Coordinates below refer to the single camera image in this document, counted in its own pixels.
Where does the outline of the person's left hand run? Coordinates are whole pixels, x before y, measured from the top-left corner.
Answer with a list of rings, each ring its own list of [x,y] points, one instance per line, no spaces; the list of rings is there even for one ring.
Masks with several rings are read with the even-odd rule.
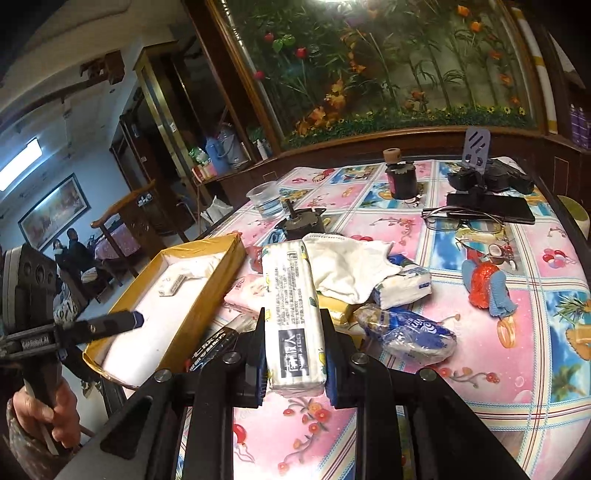
[[[55,405],[50,407],[30,396],[24,387],[12,397],[16,418],[24,431],[38,440],[43,439],[44,425],[53,439],[64,448],[78,446],[81,439],[77,398],[68,382],[61,378],[55,391]]]

